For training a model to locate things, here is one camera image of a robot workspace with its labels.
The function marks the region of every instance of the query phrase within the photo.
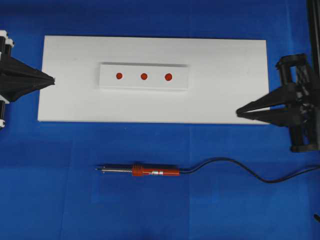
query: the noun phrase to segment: black cable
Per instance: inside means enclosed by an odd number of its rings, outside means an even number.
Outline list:
[[[202,168],[203,166],[213,163],[213,162],[230,162],[230,163],[234,163],[236,165],[238,165],[239,167],[245,169],[246,171],[248,171],[251,175],[253,175],[254,177],[256,177],[258,180],[260,180],[261,182],[264,182],[266,184],[276,184],[276,183],[281,183],[284,182],[286,180],[289,180],[291,178],[294,178],[296,176],[299,176],[301,174],[305,174],[308,172],[311,172],[313,170],[317,170],[320,169],[320,165],[316,165],[312,168],[306,169],[306,170],[299,170],[297,172],[294,172],[292,174],[289,174],[287,176],[284,177],[280,177],[278,179],[273,179],[273,180],[266,180],[264,178],[262,178],[261,176],[259,176],[258,174],[256,174],[254,171],[252,171],[250,168],[248,168],[247,166],[245,166],[244,164],[242,164],[241,162],[238,162],[237,160],[234,160],[232,158],[228,158],[228,157],[214,157],[214,158],[209,158],[207,161],[201,163],[198,166],[195,166],[193,168],[190,169],[180,169],[180,173],[181,174],[192,174],[195,171],[199,170],[200,168]]]

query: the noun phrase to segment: white foam board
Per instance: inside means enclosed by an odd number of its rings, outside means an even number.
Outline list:
[[[102,89],[101,64],[179,65],[187,91]],[[265,40],[45,36],[39,121],[254,124],[236,109],[269,92]]]

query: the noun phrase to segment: red dot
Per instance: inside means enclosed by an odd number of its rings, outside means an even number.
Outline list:
[[[165,80],[167,81],[170,81],[172,79],[172,74],[171,73],[167,73],[165,76],[164,76]]]
[[[148,74],[146,74],[146,73],[142,73],[141,74],[141,79],[142,80],[146,80],[148,78]]]
[[[115,75],[115,77],[116,77],[117,79],[122,79],[123,75],[122,75],[121,72],[118,72],[118,73]]]

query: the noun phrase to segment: red handle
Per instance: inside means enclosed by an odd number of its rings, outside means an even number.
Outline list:
[[[135,177],[142,177],[144,175],[155,176],[179,176],[179,169],[165,169],[165,168],[144,168],[141,165],[132,166],[132,175]]]

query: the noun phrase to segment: blue background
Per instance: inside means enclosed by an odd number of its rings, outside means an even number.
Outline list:
[[[304,0],[11,0],[1,3],[0,29],[16,42],[12,56],[38,69],[45,35],[266,40],[271,90],[280,85],[274,66],[281,56],[311,55]],[[0,239],[320,237],[313,219],[319,172],[264,184],[222,162],[177,178],[93,170],[102,163],[188,167],[226,156],[272,179],[318,163],[318,152],[289,151],[286,128],[38,122],[38,103],[34,92],[5,113]]]

